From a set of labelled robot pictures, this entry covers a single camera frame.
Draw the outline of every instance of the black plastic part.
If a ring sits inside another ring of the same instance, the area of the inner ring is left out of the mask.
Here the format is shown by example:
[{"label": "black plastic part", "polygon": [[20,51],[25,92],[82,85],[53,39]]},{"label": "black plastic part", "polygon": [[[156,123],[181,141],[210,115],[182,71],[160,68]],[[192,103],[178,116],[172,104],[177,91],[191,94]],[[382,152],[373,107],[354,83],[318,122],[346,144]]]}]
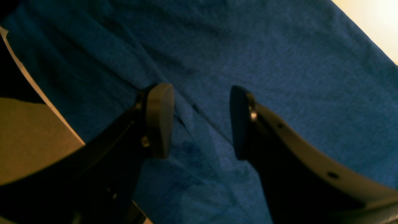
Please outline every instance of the black plastic part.
[{"label": "black plastic part", "polygon": [[249,111],[254,98],[244,88],[233,87],[230,100],[237,157],[244,155],[258,172],[275,224],[398,220],[396,190],[328,158],[264,106]]},{"label": "black plastic part", "polygon": [[20,224],[125,223],[141,167],[151,154],[142,145],[151,90],[139,94],[131,109],[83,148],[0,186],[0,215]]}]

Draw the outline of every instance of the blue cloth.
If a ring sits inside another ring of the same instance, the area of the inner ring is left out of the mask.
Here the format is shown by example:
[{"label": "blue cloth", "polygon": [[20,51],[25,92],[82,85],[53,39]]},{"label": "blue cloth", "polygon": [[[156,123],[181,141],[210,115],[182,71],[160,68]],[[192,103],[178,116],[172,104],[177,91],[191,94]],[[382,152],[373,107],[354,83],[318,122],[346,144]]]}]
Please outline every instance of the blue cloth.
[{"label": "blue cloth", "polygon": [[174,85],[170,158],[145,163],[134,195],[154,223],[271,223],[258,175],[233,154],[233,84],[398,187],[398,68],[329,0],[27,0],[3,25],[84,141],[138,89]]}]

